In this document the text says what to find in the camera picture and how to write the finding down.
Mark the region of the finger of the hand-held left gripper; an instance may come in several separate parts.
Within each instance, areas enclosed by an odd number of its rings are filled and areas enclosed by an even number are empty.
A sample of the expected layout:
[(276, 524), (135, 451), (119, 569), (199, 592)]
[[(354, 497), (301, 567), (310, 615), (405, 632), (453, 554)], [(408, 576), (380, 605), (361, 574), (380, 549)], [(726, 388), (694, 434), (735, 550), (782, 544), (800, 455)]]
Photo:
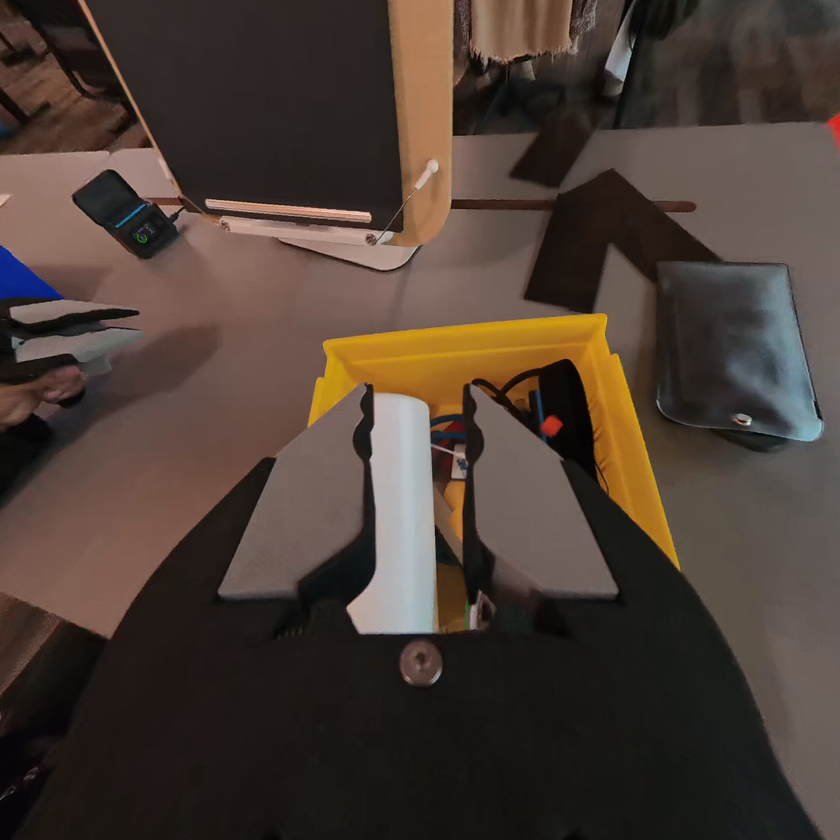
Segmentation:
[(30, 301), (8, 305), (8, 327), (15, 330), (62, 330), (82, 324), (133, 318), (134, 308), (90, 301)]
[(73, 335), (46, 335), (19, 344), (14, 349), (14, 359), (22, 364), (69, 355), (77, 363), (86, 364), (121, 351), (143, 336), (142, 331), (128, 328), (95, 329)]

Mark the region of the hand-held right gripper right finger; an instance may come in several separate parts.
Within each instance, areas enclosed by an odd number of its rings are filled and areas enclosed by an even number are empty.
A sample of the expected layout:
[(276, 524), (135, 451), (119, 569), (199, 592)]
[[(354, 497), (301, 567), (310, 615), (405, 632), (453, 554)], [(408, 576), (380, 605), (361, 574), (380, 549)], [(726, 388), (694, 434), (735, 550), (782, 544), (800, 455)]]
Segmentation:
[(613, 601), (618, 586), (563, 459), (477, 385), (463, 392), (471, 600)]

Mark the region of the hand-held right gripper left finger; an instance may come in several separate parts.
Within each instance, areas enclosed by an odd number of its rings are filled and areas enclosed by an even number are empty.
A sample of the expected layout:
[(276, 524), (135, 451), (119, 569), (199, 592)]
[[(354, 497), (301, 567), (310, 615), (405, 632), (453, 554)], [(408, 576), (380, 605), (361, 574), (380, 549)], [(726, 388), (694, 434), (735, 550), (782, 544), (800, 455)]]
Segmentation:
[(218, 596), (353, 601), (375, 572), (374, 390), (356, 386), (284, 447)]

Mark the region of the blue plastic bin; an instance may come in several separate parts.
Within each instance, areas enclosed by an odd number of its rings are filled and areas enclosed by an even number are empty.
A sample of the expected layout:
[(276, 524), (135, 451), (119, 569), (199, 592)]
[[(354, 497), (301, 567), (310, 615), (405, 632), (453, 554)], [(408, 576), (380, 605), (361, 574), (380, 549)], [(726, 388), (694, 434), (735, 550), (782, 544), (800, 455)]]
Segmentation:
[(1, 251), (1, 301), (62, 300), (55, 288), (17, 259), (5, 247)]

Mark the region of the white plastic cylinder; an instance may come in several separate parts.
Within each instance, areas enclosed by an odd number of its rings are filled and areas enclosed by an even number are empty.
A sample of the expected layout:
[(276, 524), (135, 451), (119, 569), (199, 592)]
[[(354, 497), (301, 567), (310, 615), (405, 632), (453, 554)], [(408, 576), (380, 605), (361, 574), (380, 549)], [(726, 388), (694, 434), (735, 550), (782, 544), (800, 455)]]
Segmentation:
[(436, 527), (427, 405), (375, 393), (371, 477), (375, 569), (349, 605), (361, 634), (429, 634), (436, 628)]

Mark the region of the yellow crate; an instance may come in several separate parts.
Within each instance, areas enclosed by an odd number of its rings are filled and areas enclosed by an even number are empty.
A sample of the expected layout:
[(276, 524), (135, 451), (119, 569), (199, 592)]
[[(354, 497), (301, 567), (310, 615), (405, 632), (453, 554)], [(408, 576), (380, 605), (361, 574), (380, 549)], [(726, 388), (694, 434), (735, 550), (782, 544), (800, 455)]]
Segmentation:
[(527, 370), (571, 360), (583, 381), (602, 487), (679, 568), (622, 363), (603, 314), (486, 322), (331, 339), (314, 386), (314, 424), (360, 383), (426, 403), (432, 417), (458, 413), (474, 379), (502, 386)]

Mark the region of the person's left hand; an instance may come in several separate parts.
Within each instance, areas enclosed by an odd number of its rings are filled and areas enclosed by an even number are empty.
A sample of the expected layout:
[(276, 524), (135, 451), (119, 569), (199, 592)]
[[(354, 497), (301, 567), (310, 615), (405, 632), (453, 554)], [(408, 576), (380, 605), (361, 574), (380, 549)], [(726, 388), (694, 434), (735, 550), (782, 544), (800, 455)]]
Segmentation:
[(23, 423), (42, 403), (58, 404), (78, 396), (86, 381), (78, 367), (67, 366), (35, 380), (1, 384), (1, 431)]

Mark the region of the black charging case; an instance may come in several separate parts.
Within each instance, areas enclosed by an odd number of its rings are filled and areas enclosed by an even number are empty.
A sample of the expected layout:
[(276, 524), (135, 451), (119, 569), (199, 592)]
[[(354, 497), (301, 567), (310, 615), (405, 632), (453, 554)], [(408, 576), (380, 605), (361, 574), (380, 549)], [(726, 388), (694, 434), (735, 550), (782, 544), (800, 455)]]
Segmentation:
[(181, 235), (172, 217), (142, 198), (114, 170), (100, 172), (76, 189), (71, 200), (95, 225), (140, 259), (158, 255)]

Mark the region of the white board stand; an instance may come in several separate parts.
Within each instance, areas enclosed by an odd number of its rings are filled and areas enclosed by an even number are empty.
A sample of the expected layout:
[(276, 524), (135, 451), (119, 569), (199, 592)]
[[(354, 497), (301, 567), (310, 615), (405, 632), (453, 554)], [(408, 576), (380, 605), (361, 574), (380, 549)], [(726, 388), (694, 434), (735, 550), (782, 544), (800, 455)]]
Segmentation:
[(245, 217), (211, 217), (235, 235), (271, 238), (282, 244), (379, 272), (404, 267), (421, 248), (397, 245), (393, 232), (371, 233), (350, 227), (300, 225)]

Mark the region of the black leather pouch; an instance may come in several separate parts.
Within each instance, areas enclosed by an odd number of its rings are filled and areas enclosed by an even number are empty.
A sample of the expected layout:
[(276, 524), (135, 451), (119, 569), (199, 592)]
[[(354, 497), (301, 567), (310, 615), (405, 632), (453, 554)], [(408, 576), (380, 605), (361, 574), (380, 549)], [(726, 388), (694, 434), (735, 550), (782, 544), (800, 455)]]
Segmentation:
[(819, 439), (789, 267), (659, 262), (655, 399), (670, 422), (757, 452)]

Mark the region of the dark angled flat mat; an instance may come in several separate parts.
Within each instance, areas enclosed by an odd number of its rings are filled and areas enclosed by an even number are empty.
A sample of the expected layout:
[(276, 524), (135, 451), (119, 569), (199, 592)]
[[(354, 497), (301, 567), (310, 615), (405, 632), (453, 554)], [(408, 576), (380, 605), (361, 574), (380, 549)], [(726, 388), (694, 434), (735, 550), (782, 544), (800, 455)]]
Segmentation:
[(524, 299), (593, 313), (610, 247), (653, 284), (660, 263), (721, 261), (629, 181), (608, 170), (557, 196)]

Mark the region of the dark flat mat strip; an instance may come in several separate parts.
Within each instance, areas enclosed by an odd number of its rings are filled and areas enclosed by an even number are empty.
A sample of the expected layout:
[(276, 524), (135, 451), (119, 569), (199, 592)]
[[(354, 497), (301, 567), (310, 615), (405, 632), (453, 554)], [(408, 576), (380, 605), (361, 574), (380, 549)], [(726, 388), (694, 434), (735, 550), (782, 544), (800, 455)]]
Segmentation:
[(547, 120), (514, 164), (510, 178), (545, 187), (560, 187), (592, 133), (592, 123), (584, 114), (566, 113)]

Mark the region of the black board with wooden frame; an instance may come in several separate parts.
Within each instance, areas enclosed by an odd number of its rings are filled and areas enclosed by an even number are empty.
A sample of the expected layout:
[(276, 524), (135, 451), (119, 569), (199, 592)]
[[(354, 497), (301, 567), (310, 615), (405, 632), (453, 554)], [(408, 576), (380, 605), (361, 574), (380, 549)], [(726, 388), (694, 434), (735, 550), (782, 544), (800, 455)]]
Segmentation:
[(453, 2), (80, 2), (183, 204), (427, 245), (452, 198)]

